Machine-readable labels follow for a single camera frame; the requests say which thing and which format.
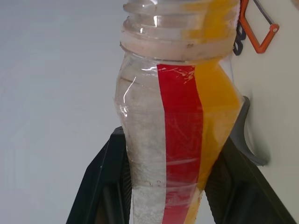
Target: orange handle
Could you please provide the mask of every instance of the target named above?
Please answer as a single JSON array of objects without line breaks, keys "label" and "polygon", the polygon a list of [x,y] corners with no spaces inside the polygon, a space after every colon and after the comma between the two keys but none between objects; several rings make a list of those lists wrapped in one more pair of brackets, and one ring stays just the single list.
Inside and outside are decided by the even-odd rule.
[{"label": "orange handle", "polygon": [[250,42],[252,43],[252,46],[256,50],[258,54],[264,53],[266,49],[268,48],[271,40],[273,39],[274,35],[279,30],[278,24],[271,24],[270,30],[268,34],[266,35],[265,39],[263,40],[262,44],[260,44],[254,35],[250,25],[247,22],[247,19],[245,18],[245,12],[248,5],[249,0],[242,0],[241,2],[241,14],[240,14],[240,22],[245,30],[245,33],[247,34]]}]

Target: red stripe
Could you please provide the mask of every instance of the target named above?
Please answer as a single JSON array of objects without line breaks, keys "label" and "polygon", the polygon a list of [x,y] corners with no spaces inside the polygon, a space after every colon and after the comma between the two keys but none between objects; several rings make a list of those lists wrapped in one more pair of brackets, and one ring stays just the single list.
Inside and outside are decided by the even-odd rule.
[{"label": "red stripe", "polygon": [[203,111],[194,66],[159,64],[165,111],[166,203],[162,224],[183,224],[198,182]]}]

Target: gray hook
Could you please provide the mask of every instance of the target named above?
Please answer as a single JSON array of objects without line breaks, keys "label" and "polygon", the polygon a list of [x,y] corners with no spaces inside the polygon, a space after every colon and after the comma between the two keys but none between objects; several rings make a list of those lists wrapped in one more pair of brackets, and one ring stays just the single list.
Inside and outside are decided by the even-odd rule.
[{"label": "gray hook", "polygon": [[248,148],[247,143],[245,141],[244,128],[246,117],[250,107],[250,100],[248,99],[248,97],[244,97],[244,99],[245,102],[237,118],[237,121],[235,122],[233,130],[230,134],[230,138],[233,141],[236,148],[240,152],[242,152],[248,159],[250,159],[254,164],[256,164],[257,166],[265,166],[267,165],[268,161],[255,156]]}]

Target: clear plastic bottle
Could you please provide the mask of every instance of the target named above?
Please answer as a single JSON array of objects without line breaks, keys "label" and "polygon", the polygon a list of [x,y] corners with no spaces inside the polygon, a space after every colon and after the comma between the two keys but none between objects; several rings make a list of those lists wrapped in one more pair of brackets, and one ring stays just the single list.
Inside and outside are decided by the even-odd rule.
[{"label": "clear plastic bottle", "polygon": [[299,10],[299,0],[292,0],[294,6]]},{"label": "clear plastic bottle", "polygon": [[192,224],[242,105],[221,60],[238,0],[130,0],[117,79],[134,224]]}]

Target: white background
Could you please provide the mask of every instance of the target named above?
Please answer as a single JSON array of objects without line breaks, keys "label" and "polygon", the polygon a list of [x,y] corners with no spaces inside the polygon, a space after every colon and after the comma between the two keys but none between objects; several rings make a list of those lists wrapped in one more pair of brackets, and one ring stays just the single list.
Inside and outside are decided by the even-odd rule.
[{"label": "white background", "polygon": [[[0,0],[0,223],[63,224],[119,126],[118,0]],[[203,200],[199,221],[212,224]]]},{"label": "white background", "polygon": [[[299,223],[299,11],[290,0],[259,0],[280,29],[264,54],[249,39],[233,57],[234,80],[251,99],[246,131],[248,143],[270,160],[260,168],[293,218]],[[252,0],[246,17],[262,42],[269,24]]]}]

